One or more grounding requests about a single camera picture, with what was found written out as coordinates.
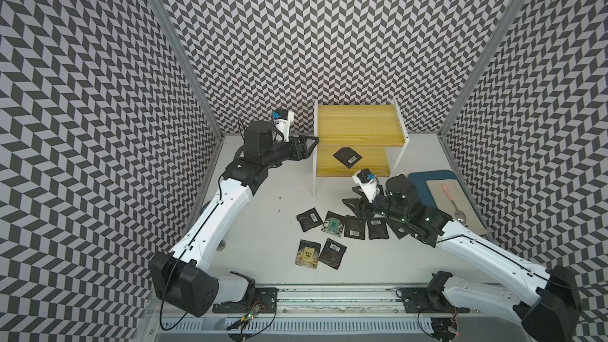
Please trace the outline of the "green floral tea bag top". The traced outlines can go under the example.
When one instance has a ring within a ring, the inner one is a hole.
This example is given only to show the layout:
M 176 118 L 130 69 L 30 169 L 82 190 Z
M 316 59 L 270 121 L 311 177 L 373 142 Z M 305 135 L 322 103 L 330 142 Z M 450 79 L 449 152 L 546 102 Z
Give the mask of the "green floral tea bag top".
M 327 212 L 326 219 L 321 227 L 321 230 L 326 234 L 331 234 L 340 238 L 345 229 L 346 217 L 338 215 L 334 212 Z

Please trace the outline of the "green floral tea bag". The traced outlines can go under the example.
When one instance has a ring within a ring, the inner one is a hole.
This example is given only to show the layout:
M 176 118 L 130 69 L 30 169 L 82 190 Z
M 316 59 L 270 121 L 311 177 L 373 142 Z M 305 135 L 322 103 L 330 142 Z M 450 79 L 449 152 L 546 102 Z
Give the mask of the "green floral tea bag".
M 318 261 L 332 269 L 338 270 L 346 251 L 347 247 L 345 245 L 328 238 L 321 250 Z
M 321 230 L 326 234 L 331 234 L 340 238 L 345 229 L 346 217 L 338 215 L 334 212 L 327 212 L 326 219 L 321 227 Z

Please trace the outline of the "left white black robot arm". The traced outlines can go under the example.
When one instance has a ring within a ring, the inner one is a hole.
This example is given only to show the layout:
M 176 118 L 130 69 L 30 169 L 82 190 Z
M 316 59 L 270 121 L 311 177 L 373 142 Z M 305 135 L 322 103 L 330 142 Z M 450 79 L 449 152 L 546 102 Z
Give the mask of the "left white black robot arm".
M 231 272 L 213 277 L 209 269 L 220 242 L 236 216 L 253 199 L 269 170 L 286 161 L 309 158 L 319 144 L 317 136 L 288 134 L 287 121 L 253 121 L 243 132 L 244 141 L 218 179 L 218 190 L 199 218 L 167 253 L 159 252 L 149 263 L 155 295 L 195 317 L 226 302 L 250 304 L 255 281 Z

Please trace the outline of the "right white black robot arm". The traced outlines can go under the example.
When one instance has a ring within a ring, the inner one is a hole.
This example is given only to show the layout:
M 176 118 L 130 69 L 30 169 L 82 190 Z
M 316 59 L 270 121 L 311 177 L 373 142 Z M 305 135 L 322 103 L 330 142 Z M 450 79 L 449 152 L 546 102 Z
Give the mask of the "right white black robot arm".
M 497 281 L 471 283 L 437 272 L 427 291 L 435 293 L 443 306 L 510 321 L 536 341 L 573 339 L 583 309 L 572 270 L 527 261 L 474 233 L 453 215 L 422 204 L 416 187 L 403 174 L 385 185 L 369 169 L 355 172 L 352 179 L 359 199 L 344 203 L 356 216 L 372 224 L 391 221 L 418 242 L 450 253 Z

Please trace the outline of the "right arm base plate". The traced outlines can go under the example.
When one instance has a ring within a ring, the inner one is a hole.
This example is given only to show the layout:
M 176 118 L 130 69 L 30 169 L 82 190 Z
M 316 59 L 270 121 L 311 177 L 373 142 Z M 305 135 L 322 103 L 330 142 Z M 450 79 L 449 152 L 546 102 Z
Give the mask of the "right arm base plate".
M 466 307 L 454 307 L 443 294 L 429 291 L 427 288 L 399 288 L 398 296 L 402 299 L 407 314 L 418 314 L 419 312 L 468 314 L 470 309 Z

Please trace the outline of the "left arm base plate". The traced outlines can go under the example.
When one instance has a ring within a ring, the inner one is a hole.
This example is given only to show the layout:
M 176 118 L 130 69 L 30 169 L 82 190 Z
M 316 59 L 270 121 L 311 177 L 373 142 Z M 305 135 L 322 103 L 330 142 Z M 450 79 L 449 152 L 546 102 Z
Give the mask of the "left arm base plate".
M 255 288 L 240 302 L 223 302 L 213 305 L 212 313 L 244 315 L 254 307 L 258 307 L 261 314 L 273 314 L 276 311 L 278 292 L 278 288 Z

